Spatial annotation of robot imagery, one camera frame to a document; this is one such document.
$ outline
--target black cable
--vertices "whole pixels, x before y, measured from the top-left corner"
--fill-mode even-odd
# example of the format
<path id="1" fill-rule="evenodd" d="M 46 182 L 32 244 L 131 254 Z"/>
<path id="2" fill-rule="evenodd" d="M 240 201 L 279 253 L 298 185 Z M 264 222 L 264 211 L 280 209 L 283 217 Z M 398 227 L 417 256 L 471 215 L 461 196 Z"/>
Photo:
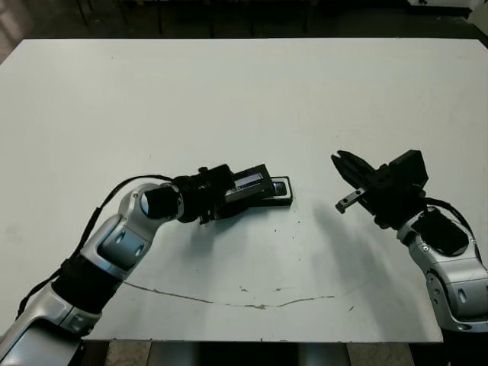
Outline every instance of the black cable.
<path id="1" fill-rule="evenodd" d="M 27 296 L 21 300 L 21 302 L 18 305 L 18 311 L 17 311 L 17 316 L 15 317 L 15 320 L 17 320 L 18 317 L 25 311 L 25 307 L 27 306 L 29 299 L 33 295 L 35 295 L 37 292 L 39 292 L 44 286 L 46 286 L 46 284 L 49 281 L 52 281 L 54 278 L 58 277 L 59 274 L 61 273 L 61 270 L 63 269 L 63 267 L 66 265 L 66 263 L 68 263 L 70 260 L 74 259 L 82 251 L 82 248 L 83 248 L 84 244 L 86 243 L 86 241 L 88 240 L 88 238 L 90 237 L 90 234 L 92 233 L 92 230 L 95 227 L 95 224 L 97 223 L 97 220 L 100 217 L 102 210 L 104 209 L 105 206 L 107 206 L 107 204 L 112 200 L 112 198 L 114 198 L 115 195 L 123 187 L 125 187 L 126 185 L 128 185 L 132 181 L 135 181 L 137 179 L 142 179 L 142 178 L 159 179 L 162 181 L 173 181 L 170 177 L 166 177 L 164 175 L 137 175 L 135 177 L 128 178 L 128 179 L 122 181 L 121 183 L 119 183 L 118 185 L 116 185 L 115 188 L 112 189 L 111 192 L 108 194 L 108 196 L 104 199 L 104 201 L 101 203 L 101 205 L 94 209 L 93 213 L 90 216 L 90 220 L 87 222 L 85 229 L 83 230 L 82 237 L 79 240 L 78 245 L 76 246 L 75 250 L 70 255 L 70 257 L 68 259 L 66 259 L 61 264 L 61 266 L 58 269 L 56 269 L 51 274 L 51 276 L 49 276 L 46 280 L 44 280 L 44 281 L 40 282 L 39 284 L 36 284 L 34 287 L 32 287 L 32 289 L 29 291 Z"/>
<path id="2" fill-rule="evenodd" d="M 464 227 L 466 227 L 471 235 L 474 236 L 473 230 L 470 227 L 470 224 L 467 223 L 467 220 L 464 218 L 464 216 L 456 210 L 451 204 L 448 202 L 442 201 L 442 200 L 436 200 L 435 198 L 430 198 L 430 197 L 425 197 L 424 201 L 426 204 L 430 204 L 431 206 L 438 206 L 440 208 L 444 208 L 445 210 L 449 211 L 452 216 L 456 217 L 457 221 L 460 222 L 460 224 Z"/>

